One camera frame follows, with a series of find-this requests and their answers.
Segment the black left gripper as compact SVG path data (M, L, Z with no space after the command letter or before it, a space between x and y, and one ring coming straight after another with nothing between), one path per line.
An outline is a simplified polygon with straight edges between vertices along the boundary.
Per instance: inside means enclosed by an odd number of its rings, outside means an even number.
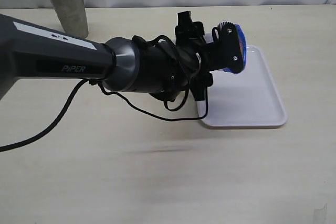
M207 88L214 82L212 72L226 66L224 39L213 41L211 32L208 42L203 23L192 21L190 11L180 12L177 16L176 47L199 60L199 70L191 77L189 90L195 101L204 101Z

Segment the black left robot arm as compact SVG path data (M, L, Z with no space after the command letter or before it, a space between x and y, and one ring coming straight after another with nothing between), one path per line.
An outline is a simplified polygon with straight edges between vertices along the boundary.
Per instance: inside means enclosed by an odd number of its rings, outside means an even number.
M115 37L105 43L1 16L1 95L26 78L87 79L112 92L148 93L173 102L183 91L203 101L212 72L241 73L245 36L238 25L221 22L211 33L189 11L178 14L176 40Z

